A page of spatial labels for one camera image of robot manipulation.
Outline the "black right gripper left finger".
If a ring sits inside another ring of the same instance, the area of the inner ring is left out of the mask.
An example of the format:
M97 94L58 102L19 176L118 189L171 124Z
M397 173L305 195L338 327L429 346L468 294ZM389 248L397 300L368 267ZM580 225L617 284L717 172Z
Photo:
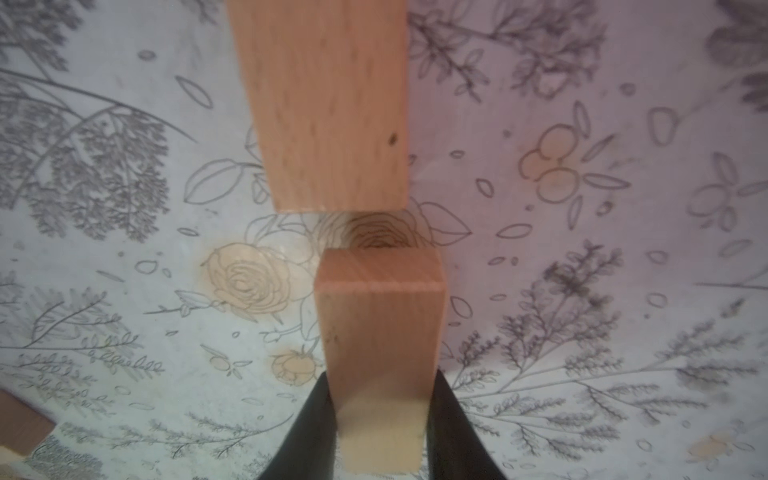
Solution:
M334 478L337 426L329 382L322 373L280 448L259 480Z

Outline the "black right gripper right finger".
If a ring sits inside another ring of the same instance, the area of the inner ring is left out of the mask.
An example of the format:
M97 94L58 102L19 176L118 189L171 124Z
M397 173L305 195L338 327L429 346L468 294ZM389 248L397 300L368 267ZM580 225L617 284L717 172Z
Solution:
M440 370L430 400L426 438L429 479L505 479Z

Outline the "natural wooden block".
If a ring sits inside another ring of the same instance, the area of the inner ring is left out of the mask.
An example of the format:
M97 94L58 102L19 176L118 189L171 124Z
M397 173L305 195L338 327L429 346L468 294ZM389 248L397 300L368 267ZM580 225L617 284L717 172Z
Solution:
M28 457L56 428L54 421L4 390L0 421L2 465Z
M314 299L346 471L419 470L447 297L434 248L323 252Z
M227 13L274 208L405 208L406 3L231 1Z

